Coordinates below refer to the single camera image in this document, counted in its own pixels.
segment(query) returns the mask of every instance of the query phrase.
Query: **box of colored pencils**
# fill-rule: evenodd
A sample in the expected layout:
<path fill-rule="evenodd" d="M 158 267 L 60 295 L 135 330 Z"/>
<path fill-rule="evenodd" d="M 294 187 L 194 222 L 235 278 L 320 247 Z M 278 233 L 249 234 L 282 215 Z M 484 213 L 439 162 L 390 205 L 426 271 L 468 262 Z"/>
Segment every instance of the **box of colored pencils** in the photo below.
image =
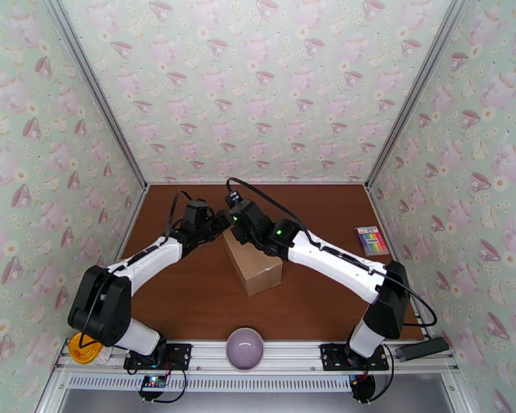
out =
<path fill-rule="evenodd" d="M 357 236 L 366 256 L 389 255 L 383 234 L 375 226 L 356 227 Z"/>

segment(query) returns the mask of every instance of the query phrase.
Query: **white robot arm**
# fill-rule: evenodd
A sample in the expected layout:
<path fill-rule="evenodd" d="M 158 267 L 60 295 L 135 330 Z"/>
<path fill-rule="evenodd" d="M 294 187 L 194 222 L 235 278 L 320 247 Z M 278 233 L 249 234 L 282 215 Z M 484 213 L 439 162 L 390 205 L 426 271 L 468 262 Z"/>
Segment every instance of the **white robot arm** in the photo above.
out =
<path fill-rule="evenodd" d="M 353 255 L 291 220 L 273 223 L 253 201 L 243 200 L 238 193 L 230 193 L 226 201 L 230 211 L 218 214 L 205 201 L 191 201 L 184 219 L 175 223 L 179 228 L 130 258 L 107 268 L 88 269 L 69 313 L 69 325 L 105 346 L 119 346 L 147 357 L 149 365 L 160 363 L 166 339 L 131 317 L 132 296 L 164 268 L 233 226 L 240 243 L 251 242 L 267 255 L 312 268 L 370 304 L 348 340 L 349 359 L 364 364 L 386 338 L 399 337 L 409 301 L 407 292 L 397 285 L 407 285 L 403 266 L 397 262 L 385 266 Z"/>

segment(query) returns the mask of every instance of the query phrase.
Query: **teapot pattern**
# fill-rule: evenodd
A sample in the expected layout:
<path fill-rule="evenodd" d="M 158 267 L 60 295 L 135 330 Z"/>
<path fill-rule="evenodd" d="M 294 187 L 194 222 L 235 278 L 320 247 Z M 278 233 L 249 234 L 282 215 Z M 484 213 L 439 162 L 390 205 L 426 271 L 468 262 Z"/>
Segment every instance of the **teapot pattern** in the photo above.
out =
<path fill-rule="evenodd" d="M 81 266 L 111 255 L 139 185 L 43 1 L 13 1 L 0 0 L 0 411 L 24 412 L 72 333 L 65 318 Z M 114 0 L 80 5 L 101 36 L 119 31 Z M 146 77 L 128 67 L 114 74 L 125 96 Z M 160 131 L 155 121 L 131 124 L 143 140 Z"/>
<path fill-rule="evenodd" d="M 458 28 L 371 188 L 476 410 L 516 412 L 516 0 Z"/>
<path fill-rule="evenodd" d="M 63 3 L 147 180 L 219 182 L 233 167 L 275 182 L 362 182 L 449 2 Z M 352 135 L 366 142 L 353 147 Z M 326 162 L 319 145 L 331 142 Z M 255 160 L 254 143 L 278 146 Z M 354 161 L 364 163 L 340 170 Z"/>

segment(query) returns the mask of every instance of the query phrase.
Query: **purple bowl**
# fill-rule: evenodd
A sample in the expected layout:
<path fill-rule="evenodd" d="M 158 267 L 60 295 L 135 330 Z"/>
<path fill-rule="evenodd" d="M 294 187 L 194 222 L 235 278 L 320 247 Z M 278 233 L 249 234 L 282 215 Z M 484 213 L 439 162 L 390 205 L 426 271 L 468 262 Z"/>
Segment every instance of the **purple bowl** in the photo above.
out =
<path fill-rule="evenodd" d="M 231 333 L 226 343 L 226 356 L 236 370 L 248 372 L 255 369 L 264 356 L 264 341 L 256 330 L 248 327 Z"/>

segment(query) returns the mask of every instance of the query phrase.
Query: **metal vent grate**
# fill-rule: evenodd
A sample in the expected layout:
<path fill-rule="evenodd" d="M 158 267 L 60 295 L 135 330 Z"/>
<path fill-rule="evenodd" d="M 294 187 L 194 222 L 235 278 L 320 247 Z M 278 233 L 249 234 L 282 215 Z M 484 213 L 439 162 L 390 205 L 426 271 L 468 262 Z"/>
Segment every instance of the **metal vent grate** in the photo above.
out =
<path fill-rule="evenodd" d="M 75 372 L 69 380 L 73 390 L 137 391 L 143 375 L 119 377 L 117 374 L 84 374 Z M 179 391 L 182 376 L 171 377 L 165 391 Z M 240 377 L 211 375 L 188 377 L 188 392 L 348 392 L 348 377 Z"/>

